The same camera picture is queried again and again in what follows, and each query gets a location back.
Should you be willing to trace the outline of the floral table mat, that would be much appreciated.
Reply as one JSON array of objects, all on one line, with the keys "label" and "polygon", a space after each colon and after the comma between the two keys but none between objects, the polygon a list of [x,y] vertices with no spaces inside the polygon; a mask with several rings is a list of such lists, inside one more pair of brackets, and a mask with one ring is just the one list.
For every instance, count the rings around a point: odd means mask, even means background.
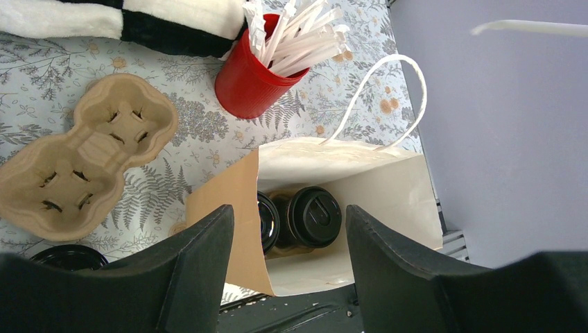
[{"label": "floral table mat", "polygon": [[349,50],[314,66],[264,115],[240,120],[222,109],[215,58],[166,55],[132,42],[64,37],[35,27],[31,15],[1,13],[1,161],[45,135],[74,124],[80,97],[109,74],[134,74],[175,105],[179,126],[157,158],[130,169],[114,211],[80,244],[115,261],[185,228],[184,201],[197,187],[262,144],[290,137],[328,137],[356,86],[379,59],[397,52],[386,1],[331,1],[349,26]]}]

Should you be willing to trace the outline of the brown paper bag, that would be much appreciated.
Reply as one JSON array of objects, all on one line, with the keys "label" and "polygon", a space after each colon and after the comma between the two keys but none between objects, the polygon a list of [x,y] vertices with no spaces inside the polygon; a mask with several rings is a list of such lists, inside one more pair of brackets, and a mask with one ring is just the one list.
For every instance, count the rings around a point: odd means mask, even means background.
[{"label": "brown paper bag", "polygon": [[[326,189],[340,205],[343,220],[336,240],[325,248],[277,244],[264,255],[257,192],[292,196],[314,186]],[[402,148],[400,139],[379,146],[332,135],[263,144],[187,197],[187,225],[221,205],[234,211],[225,281],[272,296],[327,291],[354,282],[345,227],[349,205],[362,207],[428,248],[443,245],[426,159]]]}]

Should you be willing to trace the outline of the black paper coffee cup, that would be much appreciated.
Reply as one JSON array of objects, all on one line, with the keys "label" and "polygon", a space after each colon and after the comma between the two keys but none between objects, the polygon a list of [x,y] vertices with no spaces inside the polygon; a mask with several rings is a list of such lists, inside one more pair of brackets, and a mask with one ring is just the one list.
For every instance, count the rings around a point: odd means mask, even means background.
[{"label": "black paper coffee cup", "polygon": [[261,245],[266,255],[275,246],[279,236],[279,212],[275,204],[264,193],[257,192],[257,205],[261,224]]}]

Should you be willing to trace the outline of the stack of black lids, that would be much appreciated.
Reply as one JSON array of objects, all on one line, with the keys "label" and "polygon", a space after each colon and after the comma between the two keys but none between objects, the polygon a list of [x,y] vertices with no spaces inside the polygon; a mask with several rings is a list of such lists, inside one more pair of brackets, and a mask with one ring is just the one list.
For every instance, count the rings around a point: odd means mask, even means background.
[{"label": "stack of black lids", "polygon": [[31,257],[31,261],[66,271],[98,270],[108,260],[97,250],[78,244],[54,246]]}]

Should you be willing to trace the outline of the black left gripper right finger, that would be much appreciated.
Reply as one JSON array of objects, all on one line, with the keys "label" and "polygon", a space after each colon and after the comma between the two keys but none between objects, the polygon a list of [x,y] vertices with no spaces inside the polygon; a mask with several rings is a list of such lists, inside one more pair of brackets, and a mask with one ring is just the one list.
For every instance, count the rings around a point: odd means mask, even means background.
[{"label": "black left gripper right finger", "polygon": [[366,332],[586,332],[587,254],[539,252],[500,268],[443,255],[346,209]]}]

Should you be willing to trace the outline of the red cup holder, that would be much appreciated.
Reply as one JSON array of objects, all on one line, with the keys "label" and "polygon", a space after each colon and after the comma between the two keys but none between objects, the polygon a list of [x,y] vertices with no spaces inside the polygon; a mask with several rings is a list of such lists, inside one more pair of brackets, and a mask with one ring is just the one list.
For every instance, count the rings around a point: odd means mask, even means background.
[{"label": "red cup holder", "polygon": [[252,54],[249,29],[245,28],[216,77],[214,91],[224,110],[241,119],[253,119],[261,116],[308,72],[306,68],[288,77],[271,72]]}]

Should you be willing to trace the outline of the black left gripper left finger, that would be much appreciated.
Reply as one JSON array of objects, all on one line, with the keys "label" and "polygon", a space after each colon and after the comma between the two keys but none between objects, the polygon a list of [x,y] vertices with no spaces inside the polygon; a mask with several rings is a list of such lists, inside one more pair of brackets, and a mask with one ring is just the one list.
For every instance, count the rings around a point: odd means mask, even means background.
[{"label": "black left gripper left finger", "polygon": [[2,332],[215,332],[234,234],[221,205],[98,270],[1,255]]}]

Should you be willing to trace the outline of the black white checkered pillow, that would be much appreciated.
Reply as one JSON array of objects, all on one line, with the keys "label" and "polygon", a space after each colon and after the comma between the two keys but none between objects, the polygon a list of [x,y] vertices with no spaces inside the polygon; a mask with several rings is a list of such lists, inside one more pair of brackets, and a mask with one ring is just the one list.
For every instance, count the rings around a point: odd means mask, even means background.
[{"label": "black white checkered pillow", "polygon": [[243,1],[2,1],[1,31],[105,37],[172,56],[223,59],[247,24]]}]

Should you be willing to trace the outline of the brown cardboard cup carrier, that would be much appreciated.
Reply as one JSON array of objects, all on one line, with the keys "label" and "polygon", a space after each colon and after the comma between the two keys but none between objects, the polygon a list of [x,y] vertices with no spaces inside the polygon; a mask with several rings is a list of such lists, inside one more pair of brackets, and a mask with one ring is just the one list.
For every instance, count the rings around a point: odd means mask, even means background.
[{"label": "brown cardboard cup carrier", "polygon": [[74,125],[27,144],[1,166],[1,217],[37,237],[86,237],[122,196],[124,173],[153,161],[178,111],[143,78],[112,74],[79,100]]}]

